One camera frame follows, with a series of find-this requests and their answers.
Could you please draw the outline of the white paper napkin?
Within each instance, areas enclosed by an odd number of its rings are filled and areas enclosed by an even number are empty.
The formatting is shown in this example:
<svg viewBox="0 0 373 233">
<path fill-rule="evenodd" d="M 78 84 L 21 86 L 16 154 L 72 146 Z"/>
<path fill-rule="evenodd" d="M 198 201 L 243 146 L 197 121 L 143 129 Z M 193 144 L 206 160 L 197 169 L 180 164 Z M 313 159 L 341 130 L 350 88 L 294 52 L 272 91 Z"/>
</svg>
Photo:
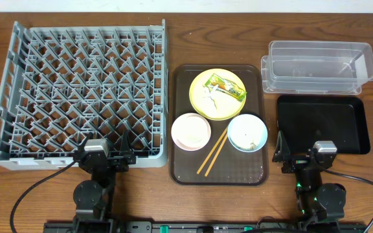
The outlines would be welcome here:
<svg viewBox="0 0 373 233">
<path fill-rule="evenodd" d="M 212 103 L 214 109 L 217 109 L 215 102 L 215 92 L 218 89 L 218 85 L 209 85 L 204 87 L 205 98 L 208 98 Z"/>
</svg>

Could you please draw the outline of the green orange snack wrapper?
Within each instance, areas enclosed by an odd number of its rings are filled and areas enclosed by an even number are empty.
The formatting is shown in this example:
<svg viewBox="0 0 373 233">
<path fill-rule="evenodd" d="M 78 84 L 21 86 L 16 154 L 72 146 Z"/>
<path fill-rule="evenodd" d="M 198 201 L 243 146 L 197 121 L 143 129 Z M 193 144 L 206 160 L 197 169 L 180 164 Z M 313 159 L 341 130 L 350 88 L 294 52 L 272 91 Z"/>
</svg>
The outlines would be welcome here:
<svg viewBox="0 0 373 233">
<path fill-rule="evenodd" d="M 242 102 L 247 95 L 247 92 L 239 87 L 233 81 L 222 78 L 221 76 L 213 73 L 210 78 L 205 82 L 205 87 L 208 87 L 211 91 L 216 88 L 217 91 L 223 92 L 235 99 Z"/>
</svg>

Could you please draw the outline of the right wooden chopstick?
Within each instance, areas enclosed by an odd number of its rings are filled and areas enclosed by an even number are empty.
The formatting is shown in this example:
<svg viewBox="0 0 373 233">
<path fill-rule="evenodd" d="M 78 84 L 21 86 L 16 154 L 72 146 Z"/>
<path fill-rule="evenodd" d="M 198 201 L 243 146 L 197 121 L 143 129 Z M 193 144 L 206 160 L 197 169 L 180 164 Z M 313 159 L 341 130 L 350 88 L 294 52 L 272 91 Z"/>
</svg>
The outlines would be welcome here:
<svg viewBox="0 0 373 233">
<path fill-rule="evenodd" d="M 223 149 L 227 138 L 228 138 L 227 133 L 224 133 L 223 138 L 217 143 L 215 156 L 212 158 L 211 163 L 210 163 L 209 167 L 207 168 L 207 170 L 205 172 L 205 177 L 207 177 L 209 175 L 209 173 L 211 172 L 212 167 L 215 164 L 215 162 L 217 161 L 218 156 L 221 153 L 221 150 Z"/>
</svg>

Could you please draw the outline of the clear plastic waste bin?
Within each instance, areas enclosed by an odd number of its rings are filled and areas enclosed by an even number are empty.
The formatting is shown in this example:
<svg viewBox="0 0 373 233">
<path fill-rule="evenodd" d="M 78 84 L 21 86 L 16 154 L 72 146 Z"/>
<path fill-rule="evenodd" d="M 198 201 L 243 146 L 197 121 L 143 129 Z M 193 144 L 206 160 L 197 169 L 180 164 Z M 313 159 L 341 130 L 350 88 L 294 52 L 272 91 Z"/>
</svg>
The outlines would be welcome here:
<svg viewBox="0 0 373 233">
<path fill-rule="evenodd" d="M 363 42 L 272 41 L 261 75 L 266 93 L 357 95 L 373 81 L 373 51 Z"/>
</svg>

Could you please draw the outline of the wooden chopstick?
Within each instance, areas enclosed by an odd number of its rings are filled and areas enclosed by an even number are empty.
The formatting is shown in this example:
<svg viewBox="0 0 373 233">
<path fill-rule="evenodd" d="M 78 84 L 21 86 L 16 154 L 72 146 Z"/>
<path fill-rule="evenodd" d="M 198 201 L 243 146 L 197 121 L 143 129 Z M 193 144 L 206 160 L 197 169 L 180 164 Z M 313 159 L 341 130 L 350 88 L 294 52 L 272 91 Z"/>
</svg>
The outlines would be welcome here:
<svg viewBox="0 0 373 233">
<path fill-rule="evenodd" d="M 213 153 L 216 153 L 216 145 L 217 143 L 223 138 L 224 133 L 227 133 L 227 128 L 223 131 L 219 139 L 216 141 L 215 145 L 210 150 L 209 154 L 205 157 L 205 160 L 201 163 L 201 166 L 197 170 L 197 174 L 200 174 L 202 169 L 205 167 L 206 163 L 209 161 L 209 159 L 212 157 Z"/>
<path fill-rule="evenodd" d="M 209 167 L 207 168 L 207 170 L 205 172 L 205 177 L 207 177 L 209 175 L 209 173 L 211 172 L 212 167 L 215 164 L 215 162 L 217 161 L 218 156 L 221 153 L 221 150 L 223 149 L 227 138 L 228 138 L 227 133 L 224 133 L 223 138 L 217 143 L 215 156 L 212 158 L 211 163 L 210 163 Z"/>
</svg>

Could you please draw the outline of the yellow round plate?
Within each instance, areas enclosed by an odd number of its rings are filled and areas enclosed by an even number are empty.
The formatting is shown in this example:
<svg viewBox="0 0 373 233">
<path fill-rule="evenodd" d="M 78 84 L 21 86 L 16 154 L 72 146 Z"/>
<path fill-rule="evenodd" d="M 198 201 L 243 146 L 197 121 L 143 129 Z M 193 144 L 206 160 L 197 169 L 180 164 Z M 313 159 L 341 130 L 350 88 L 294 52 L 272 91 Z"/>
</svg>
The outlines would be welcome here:
<svg viewBox="0 0 373 233">
<path fill-rule="evenodd" d="M 190 103 L 197 113 L 207 119 L 227 120 L 234 117 L 242 110 L 247 95 L 242 102 L 239 102 L 237 99 L 223 92 L 216 91 L 215 102 L 217 109 L 214 109 L 210 100 L 205 98 L 204 93 L 204 84 L 213 73 L 221 76 L 222 78 L 235 82 L 239 85 L 239 87 L 247 92 L 244 83 L 237 74 L 234 74 L 226 69 L 207 69 L 206 71 L 199 72 L 199 74 L 193 79 L 189 89 Z"/>
</svg>

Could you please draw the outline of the pink white bowl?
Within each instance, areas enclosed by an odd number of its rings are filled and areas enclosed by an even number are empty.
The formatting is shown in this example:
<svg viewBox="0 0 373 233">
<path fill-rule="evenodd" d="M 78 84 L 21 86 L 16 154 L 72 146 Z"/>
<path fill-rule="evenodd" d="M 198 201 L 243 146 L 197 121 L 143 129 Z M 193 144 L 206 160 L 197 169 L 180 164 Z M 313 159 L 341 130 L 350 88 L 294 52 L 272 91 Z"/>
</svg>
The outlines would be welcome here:
<svg viewBox="0 0 373 233">
<path fill-rule="evenodd" d="M 172 124 L 172 140 L 182 150 L 200 150 L 209 142 L 210 136 L 209 122 L 197 113 L 185 113 Z"/>
</svg>

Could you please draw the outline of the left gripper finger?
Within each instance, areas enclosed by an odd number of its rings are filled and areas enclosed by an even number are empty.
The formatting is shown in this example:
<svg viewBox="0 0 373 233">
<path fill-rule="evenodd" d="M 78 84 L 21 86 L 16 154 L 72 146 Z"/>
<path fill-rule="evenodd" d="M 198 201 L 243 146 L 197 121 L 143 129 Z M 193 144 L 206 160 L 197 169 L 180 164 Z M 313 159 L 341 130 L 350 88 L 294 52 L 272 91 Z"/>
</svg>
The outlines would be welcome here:
<svg viewBox="0 0 373 233">
<path fill-rule="evenodd" d="M 127 130 L 124 131 L 123 136 L 121 138 L 119 155 L 132 155 L 132 149 Z"/>
<path fill-rule="evenodd" d="M 86 138 L 82 141 L 82 143 L 77 147 L 77 151 L 84 151 L 84 147 L 88 140 L 93 138 L 93 133 L 89 133 Z"/>
</svg>

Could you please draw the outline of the light blue bowl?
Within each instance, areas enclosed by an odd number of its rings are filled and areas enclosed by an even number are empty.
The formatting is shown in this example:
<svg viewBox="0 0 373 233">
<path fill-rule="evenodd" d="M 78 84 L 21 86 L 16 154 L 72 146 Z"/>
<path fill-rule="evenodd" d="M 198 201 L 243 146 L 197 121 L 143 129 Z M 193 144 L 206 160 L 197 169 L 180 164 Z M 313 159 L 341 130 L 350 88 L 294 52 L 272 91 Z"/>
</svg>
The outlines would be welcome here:
<svg viewBox="0 0 373 233">
<path fill-rule="evenodd" d="M 229 122 L 227 136 L 237 150 L 252 153 L 265 146 L 268 130 L 264 121 L 258 116 L 242 114 Z"/>
</svg>

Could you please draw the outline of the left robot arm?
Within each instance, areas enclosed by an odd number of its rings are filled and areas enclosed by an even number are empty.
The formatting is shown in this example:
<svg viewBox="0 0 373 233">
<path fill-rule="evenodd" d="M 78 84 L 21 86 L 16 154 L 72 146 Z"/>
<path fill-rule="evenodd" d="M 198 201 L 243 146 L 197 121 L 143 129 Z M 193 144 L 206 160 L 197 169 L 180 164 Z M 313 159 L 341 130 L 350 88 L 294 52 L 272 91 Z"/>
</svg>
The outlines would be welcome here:
<svg viewBox="0 0 373 233">
<path fill-rule="evenodd" d="M 120 140 L 120 151 L 110 152 L 105 139 L 94 139 L 89 134 L 73 153 L 73 161 L 91 175 L 74 189 L 76 215 L 71 232 L 123 232 L 124 225 L 113 217 L 112 207 L 116 174 L 129 170 L 136 163 L 128 132 Z"/>
</svg>

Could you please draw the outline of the black waste tray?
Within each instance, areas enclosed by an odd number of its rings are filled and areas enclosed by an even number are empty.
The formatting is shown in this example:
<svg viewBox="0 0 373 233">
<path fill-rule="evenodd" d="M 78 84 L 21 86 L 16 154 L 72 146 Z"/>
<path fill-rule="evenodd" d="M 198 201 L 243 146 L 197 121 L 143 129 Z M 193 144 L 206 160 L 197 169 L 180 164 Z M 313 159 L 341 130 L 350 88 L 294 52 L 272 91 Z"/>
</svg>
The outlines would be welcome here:
<svg viewBox="0 0 373 233">
<path fill-rule="evenodd" d="M 357 97 L 282 95 L 277 117 L 292 153 L 304 153 L 322 140 L 331 140 L 338 153 L 370 151 L 365 107 Z"/>
</svg>

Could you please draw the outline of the dark brown serving tray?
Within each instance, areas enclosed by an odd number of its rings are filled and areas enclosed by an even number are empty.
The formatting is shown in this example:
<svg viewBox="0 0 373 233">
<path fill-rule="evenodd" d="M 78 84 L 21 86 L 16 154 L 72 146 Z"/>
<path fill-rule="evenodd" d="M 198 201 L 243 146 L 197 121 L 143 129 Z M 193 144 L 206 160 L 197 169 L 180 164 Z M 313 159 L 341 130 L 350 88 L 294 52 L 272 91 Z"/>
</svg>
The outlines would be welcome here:
<svg viewBox="0 0 373 233">
<path fill-rule="evenodd" d="M 178 67 L 174 71 L 172 94 L 170 94 L 174 100 L 170 108 L 173 111 L 173 119 L 195 111 L 189 100 L 190 85 L 199 73 L 215 67 L 231 71 L 243 81 L 247 89 L 247 100 L 240 113 L 256 115 L 261 120 L 265 120 L 261 74 L 252 65 L 182 65 Z M 182 150 L 169 137 L 170 176 L 176 183 L 258 186 L 267 180 L 269 173 L 267 145 L 256 152 L 246 153 L 237 150 L 228 140 L 225 141 L 209 174 L 205 175 L 206 168 L 203 168 L 201 173 L 196 173 L 228 123 L 228 120 L 209 120 L 210 140 L 203 148 L 196 151 Z"/>
</svg>

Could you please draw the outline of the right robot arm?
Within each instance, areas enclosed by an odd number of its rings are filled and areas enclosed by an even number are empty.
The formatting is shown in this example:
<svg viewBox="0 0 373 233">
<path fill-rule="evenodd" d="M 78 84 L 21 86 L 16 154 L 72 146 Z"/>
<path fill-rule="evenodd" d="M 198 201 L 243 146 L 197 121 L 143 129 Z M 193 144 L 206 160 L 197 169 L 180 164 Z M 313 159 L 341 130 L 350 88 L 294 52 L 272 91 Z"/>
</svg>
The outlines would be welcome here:
<svg viewBox="0 0 373 233">
<path fill-rule="evenodd" d="M 337 183 L 323 183 L 321 173 L 337 155 L 332 141 L 317 141 L 305 154 L 292 154 L 283 132 L 278 133 L 273 162 L 281 162 L 282 173 L 296 177 L 295 193 L 303 216 L 295 224 L 311 232 L 339 232 L 338 220 L 345 216 L 346 189 Z"/>
</svg>

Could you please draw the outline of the left wooden chopstick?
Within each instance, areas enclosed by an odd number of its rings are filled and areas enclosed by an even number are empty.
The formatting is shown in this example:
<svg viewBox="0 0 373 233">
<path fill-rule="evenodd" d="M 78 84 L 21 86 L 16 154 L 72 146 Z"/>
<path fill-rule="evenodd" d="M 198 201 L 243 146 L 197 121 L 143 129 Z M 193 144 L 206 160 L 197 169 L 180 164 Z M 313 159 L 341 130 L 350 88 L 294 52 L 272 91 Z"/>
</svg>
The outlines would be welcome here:
<svg viewBox="0 0 373 233">
<path fill-rule="evenodd" d="M 227 128 L 223 131 L 219 139 L 216 141 L 215 145 L 210 150 L 209 154 L 205 157 L 205 160 L 201 163 L 201 166 L 197 170 L 197 174 L 200 174 L 202 169 L 205 167 L 206 163 L 209 161 L 209 159 L 212 157 L 213 153 L 216 153 L 216 145 L 217 143 L 223 138 L 224 133 L 227 133 Z"/>
</svg>

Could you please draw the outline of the grey plastic dishwasher rack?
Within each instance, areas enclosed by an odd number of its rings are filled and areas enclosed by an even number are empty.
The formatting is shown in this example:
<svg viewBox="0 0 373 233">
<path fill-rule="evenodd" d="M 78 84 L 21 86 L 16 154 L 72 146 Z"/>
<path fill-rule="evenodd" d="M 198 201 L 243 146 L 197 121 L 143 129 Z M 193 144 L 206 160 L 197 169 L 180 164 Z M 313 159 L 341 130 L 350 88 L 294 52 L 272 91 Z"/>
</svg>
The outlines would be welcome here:
<svg viewBox="0 0 373 233">
<path fill-rule="evenodd" d="M 0 85 L 0 166 L 55 170 L 92 135 L 135 167 L 168 160 L 165 24 L 34 27 L 15 23 Z"/>
</svg>

